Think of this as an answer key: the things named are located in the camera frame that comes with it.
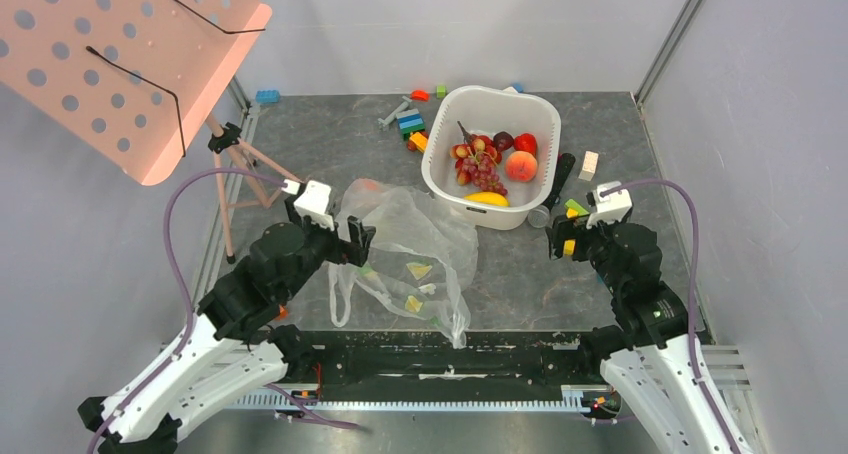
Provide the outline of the orange fake peach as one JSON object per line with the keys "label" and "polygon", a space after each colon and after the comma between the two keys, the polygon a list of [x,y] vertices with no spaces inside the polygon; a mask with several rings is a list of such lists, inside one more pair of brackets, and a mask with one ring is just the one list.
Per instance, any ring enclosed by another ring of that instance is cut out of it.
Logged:
{"label": "orange fake peach", "polygon": [[530,152],[514,151],[504,161],[504,172],[511,181],[527,183],[536,177],[538,161]]}

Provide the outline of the dark red grape bunch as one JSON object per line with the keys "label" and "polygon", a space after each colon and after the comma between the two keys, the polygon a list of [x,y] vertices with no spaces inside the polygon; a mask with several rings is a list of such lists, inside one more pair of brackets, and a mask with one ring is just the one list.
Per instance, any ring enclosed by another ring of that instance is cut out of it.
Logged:
{"label": "dark red grape bunch", "polygon": [[472,185],[482,192],[492,192],[502,196],[508,190],[497,173],[497,165],[486,153],[459,159],[456,164],[456,181],[460,186]]}

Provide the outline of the red yellow fruit bunch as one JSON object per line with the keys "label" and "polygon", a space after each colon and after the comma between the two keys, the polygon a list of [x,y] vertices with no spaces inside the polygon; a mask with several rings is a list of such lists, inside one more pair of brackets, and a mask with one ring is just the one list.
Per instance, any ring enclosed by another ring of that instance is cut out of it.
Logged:
{"label": "red yellow fruit bunch", "polygon": [[485,135],[471,134],[460,121],[457,122],[457,126],[459,127],[463,142],[454,145],[450,150],[450,155],[455,160],[455,170],[459,159],[481,153],[489,154],[497,165],[497,169],[502,160],[502,154],[493,146],[493,140]]}

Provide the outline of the translucent plastic bag with fruits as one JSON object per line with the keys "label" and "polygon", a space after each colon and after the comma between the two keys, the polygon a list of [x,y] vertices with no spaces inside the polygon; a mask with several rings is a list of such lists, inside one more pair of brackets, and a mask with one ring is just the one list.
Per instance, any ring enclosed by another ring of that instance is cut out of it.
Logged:
{"label": "translucent plastic bag with fruits", "polygon": [[352,182],[339,215],[376,230],[362,267],[328,268],[330,320],[346,326],[352,294],[361,290],[388,312],[436,329],[455,349],[467,344],[472,320],[463,296],[477,270],[475,226],[429,194],[372,179]]}

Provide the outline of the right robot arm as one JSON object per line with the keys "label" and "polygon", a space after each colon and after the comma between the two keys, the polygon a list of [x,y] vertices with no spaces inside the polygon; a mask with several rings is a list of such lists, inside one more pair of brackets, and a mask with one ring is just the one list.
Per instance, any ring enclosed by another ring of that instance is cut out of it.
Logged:
{"label": "right robot arm", "polygon": [[562,215],[546,234],[551,258],[589,263],[612,296],[614,324],[580,338],[580,374],[617,391],[663,453],[752,452],[709,373],[689,311],[661,278],[656,233]]}

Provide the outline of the red fake pear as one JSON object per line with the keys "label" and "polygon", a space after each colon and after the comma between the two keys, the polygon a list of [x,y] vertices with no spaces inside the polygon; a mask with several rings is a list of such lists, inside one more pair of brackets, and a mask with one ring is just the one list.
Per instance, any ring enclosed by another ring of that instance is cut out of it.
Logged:
{"label": "red fake pear", "polygon": [[523,133],[514,138],[513,149],[529,153],[536,156],[538,152],[538,143],[536,137],[531,133]]}

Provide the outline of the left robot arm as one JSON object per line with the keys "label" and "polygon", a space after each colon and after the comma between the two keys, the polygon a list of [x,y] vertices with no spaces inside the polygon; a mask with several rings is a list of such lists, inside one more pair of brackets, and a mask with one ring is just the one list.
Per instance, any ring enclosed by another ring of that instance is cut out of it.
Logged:
{"label": "left robot arm", "polygon": [[89,452],[172,453],[251,390],[316,372],[304,334],[271,323],[322,265],[366,264],[376,228],[354,216],[347,227],[347,240],[308,217],[266,228],[145,371],[115,394],[81,403],[80,418],[94,433]]}

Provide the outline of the dark purple fake plum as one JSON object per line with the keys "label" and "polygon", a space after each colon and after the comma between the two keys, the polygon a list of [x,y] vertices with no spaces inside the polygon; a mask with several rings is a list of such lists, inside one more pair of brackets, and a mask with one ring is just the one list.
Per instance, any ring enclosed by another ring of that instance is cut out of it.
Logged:
{"label": "dark purple fake plum", "polygon": [[513,147],[514,138],[506,131],[498,132],[493,137],[493,146],[498,152],[503,152]]}

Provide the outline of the yellow fake banana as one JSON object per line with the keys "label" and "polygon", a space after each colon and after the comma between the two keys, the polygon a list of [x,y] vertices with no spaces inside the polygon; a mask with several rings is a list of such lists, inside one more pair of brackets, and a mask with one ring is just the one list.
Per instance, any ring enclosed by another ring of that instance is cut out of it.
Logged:
{"label": "yellow fake banana", "polygon": [[510,207],[509,200],[502,194],[490,191],[481,191],[466,195],[464,200],[479,204],[492,205],[497,207]]}

